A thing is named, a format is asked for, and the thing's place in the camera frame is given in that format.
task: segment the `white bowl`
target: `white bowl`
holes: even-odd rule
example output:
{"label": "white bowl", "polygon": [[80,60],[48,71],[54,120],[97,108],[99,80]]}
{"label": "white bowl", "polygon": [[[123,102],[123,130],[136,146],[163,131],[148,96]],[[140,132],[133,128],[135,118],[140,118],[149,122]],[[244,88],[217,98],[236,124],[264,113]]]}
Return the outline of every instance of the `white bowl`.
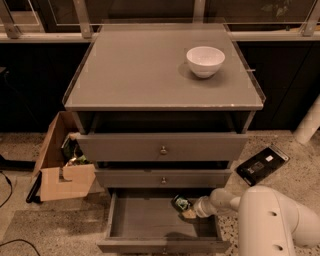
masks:
{"label": "white bowl", "polygon": [[189,68],[196,76],[208,78],[220,69],[225,55],[216,48],[199,46],[187,52],[187,60]]}

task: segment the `smartphone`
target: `smartphone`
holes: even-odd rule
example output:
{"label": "smartphone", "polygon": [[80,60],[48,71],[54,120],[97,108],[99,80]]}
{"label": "smartphone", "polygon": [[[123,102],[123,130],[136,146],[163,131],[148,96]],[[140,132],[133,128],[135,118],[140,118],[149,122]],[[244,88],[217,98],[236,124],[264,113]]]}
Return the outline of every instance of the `smartphone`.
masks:
{"label": "smartphone", "polygon": [[274,145],[265,148],[237,167],[237,173],[254,186],[289,161],[289,157]]}

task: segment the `open drawer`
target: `open drawer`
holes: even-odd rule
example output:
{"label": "open drawer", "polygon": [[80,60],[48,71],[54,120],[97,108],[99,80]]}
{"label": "open drawer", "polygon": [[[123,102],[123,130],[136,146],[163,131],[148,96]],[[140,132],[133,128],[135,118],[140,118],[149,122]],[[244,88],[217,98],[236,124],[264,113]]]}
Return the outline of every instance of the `open drawer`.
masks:
{"label": "open drawer", "polygon": [[183,194],[191,202],[212,190],[117,189],[113,191],[107,234],[97,245],[116,253],[222,253],[215,217],[185,221],[172,199]]}

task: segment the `drawer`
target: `drawer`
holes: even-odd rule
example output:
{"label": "drawer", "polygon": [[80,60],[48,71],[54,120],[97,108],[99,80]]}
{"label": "drawer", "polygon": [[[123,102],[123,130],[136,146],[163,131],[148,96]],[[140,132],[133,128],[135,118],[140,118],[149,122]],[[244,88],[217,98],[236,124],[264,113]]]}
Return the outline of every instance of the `drawer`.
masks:
{"label": "drawer", "polygon": [[110,204],[106,238],[97,245],[106,253],[223,253],[215,217],[184,221],[172,206],[177,194],[191,202],[212,190],[117,189]]}
{"label": "drawer", "polygon": [[247,137],[236,133],[110,133],[78,135],[91,161],[232,161]]}
{"label": "drawer", "polygon": [[231,171],[102,169],[95,174],[104,188],[217,188],[225,186]]}

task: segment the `dark wall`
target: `dark wall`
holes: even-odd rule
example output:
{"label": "dark wall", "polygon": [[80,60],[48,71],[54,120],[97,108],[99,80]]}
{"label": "dark wall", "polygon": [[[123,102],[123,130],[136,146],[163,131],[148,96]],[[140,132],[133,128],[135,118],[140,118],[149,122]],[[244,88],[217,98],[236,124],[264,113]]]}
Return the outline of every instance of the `dark wall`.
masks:
{"label": "dark wall", "polygon": [[[0,132],[45,132],[89,44],[1,44]],[[250,129],[294,130],[320,92],[320,42],[239,42],[267,100]]]}
{"label": "dark wall", "polygon": [[294,130],[320,93],[320,42],[239,42],[267,100],[250,129]]}
{"label": "dark wall", "polygon": [[1,44],[0,132],[46,131],[88,46]]}

